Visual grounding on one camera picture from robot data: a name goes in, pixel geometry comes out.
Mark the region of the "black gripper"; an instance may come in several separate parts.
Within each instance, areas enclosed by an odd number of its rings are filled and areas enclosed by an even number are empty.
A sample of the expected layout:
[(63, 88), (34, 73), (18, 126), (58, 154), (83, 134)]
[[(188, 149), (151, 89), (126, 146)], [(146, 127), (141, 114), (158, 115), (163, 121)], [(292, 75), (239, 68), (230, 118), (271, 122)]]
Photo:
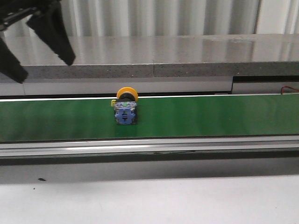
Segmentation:
[[(31, 16), (27, 25), (35, 34), (58, 55), (67, 65), (76, 58), (64, 26), (61, 3), (59, 0), (2, 0), (0, 2), (0, 29)], [(0, 72), (22, 84), (28, 72), (0, 39)]]

